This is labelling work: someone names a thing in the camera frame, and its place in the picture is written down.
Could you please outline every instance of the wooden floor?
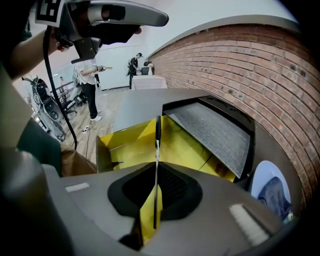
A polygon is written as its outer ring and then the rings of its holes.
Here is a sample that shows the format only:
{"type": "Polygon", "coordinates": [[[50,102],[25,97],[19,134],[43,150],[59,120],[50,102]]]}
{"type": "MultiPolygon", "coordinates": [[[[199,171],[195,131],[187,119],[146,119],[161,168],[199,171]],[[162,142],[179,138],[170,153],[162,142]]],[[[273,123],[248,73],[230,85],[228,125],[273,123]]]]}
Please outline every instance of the wooden floor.
{"type": "MultiPolygon", "coordinates": [[[[93,163],[96,163],[96,136],[101,137],[112,133],[122,96],[126,90],[128,89],[101,91],[100,88],[97,88],[95,91],[95,104],[98,110],[102,110],[98,114],[102,117],[100,121],[90,121],[88,103],[79,107],[76,106],[77,113],[68,114],[78,141],[76,150],[93,163]],[[90,130],[86,133],[81,132],[86,126],[89,126],[90,130]]],[[[74,148],[74,139],[64,120],[62,121],[62,126],[66,133],[65,140],[62,143],[74,148]]]]}

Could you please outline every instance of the white sticker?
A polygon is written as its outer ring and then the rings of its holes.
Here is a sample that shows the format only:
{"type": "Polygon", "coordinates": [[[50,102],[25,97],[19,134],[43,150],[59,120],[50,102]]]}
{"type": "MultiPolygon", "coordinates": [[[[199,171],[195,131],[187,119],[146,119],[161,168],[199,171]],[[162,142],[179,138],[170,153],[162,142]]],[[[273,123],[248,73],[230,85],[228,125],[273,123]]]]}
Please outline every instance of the white sticker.
{"type": "Polygon", "coordinates": [[[64,188],[68,193],[70,193],[70,192],[75,192],[78,190],[83,190],[83,189],[86,189],[89,187],[90,187],[90,185],[87,182],[84,182],[84,183],[80,183],[80,184],[76,184],[76,185],[72,185],[72,186],[65,186],[64,188]]]}
{"type": "Polygon", "coordinates": [[[59,27],[65,0],[39,0],[36,6],[35,23],[59,27]]]}

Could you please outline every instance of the white tablecloth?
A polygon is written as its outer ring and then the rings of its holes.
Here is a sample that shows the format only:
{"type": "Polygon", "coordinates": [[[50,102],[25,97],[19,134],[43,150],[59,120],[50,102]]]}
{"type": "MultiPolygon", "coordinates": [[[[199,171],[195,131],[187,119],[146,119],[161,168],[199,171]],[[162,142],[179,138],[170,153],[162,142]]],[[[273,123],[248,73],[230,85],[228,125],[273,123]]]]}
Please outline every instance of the white tablecloth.
{"type": "Polygon", "coordinates": [[[168,88],[166,79],[158,75],[135,75],[132,90],[168,88]]]}

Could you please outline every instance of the brick wall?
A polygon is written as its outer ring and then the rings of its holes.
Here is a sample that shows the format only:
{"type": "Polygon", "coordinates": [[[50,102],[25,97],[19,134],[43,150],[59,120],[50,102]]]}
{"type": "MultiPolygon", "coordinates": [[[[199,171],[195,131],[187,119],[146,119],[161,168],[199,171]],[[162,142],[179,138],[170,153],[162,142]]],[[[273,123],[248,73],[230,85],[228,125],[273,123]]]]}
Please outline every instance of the brick wall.
{"type": "Polygon", "coordinates": [[[169,88],[204,89],[259,122],[312,198],[320,177],[320,73],[297,35],[263,25],[212,28],[149,58],[169,88]]]}

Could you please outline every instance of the black pants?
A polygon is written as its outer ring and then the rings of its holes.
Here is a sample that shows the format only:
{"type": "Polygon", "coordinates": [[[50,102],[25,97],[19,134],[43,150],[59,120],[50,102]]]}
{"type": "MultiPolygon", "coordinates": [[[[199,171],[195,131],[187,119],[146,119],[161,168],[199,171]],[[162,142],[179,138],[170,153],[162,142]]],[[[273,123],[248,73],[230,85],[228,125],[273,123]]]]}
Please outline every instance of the black pants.
{"type": "Polygon", "coordinates": [[[96,107],[96,86],[94,84],[86,83],[83,85],[82,91],[88,99],[90,118],[95,119],[98,114],[96,107]]]}
{"type": "Polygon", "coordinates": [[[134,77],[134,76],[136,76],[137,75],[137,72],[133,72],[133,73],[131,73],[130,72],[130,82],[129,82],[129,89],[131,90],[131,88],[132,88],[132,78],[134,77]]]}

